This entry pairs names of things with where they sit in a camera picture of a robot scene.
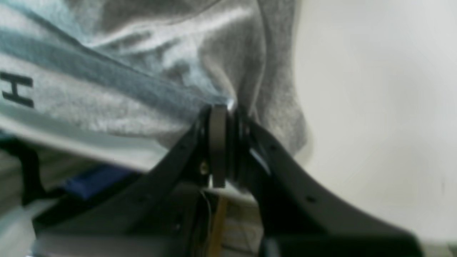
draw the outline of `white surface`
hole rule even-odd
[[[298,160],[422,240],[457,242],[457,2],[301,2]]]

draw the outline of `cable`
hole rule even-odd
[[[200,194],[202,194],[203,198],[205,199],[206,201],[206,204],[208,206],[208,231],[207,231],[207,236],[206,236],[206,239],[205,239],[205,242],[203,243],[203,251],[202,253],[204,254],[206,252],[206,248],[207,248],[207,244],[208,244],[208,240],[209,240],[209,237],[210,237],[210,234],[211,234],[211,219],[212,219],[212,213],[211,213],[211,204],[209,203],[209,200],[208,198],[206,197],[205,193],[203,192],[203,190],[200,190]]]

